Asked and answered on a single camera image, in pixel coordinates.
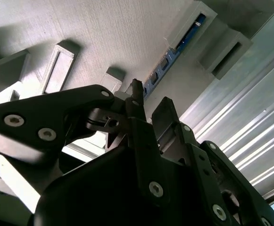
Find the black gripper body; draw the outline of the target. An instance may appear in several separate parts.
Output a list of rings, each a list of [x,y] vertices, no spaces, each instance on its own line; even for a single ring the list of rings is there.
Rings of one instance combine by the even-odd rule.
[[[117,148],[55,180],[41,196],[36,226],[210,226],[211,210],[191,169],[161,159],[170,201],[158,207],[140,194],[134,153]]]

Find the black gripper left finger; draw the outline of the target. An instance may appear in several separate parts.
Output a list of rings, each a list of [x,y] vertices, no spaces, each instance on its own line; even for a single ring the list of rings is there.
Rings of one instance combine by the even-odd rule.
[[[133,80],[132,88],[126,99],[91,85],[0,104],[0,155],[48,169],[66,145],[106,132],[127,141],[113,141],[111,154],[62,176],[50,191],[73,198],[110,186],[119,194],[165,204],[169,194],[154,129],[145,119],[142,83]]]

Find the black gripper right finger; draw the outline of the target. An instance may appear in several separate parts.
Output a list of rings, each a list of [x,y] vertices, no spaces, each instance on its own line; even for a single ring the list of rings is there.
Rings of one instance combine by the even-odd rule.
[[[198,142],[165,97],[152,114],[183,220],[196,226],[274,226],[274,210],[211,141]]]

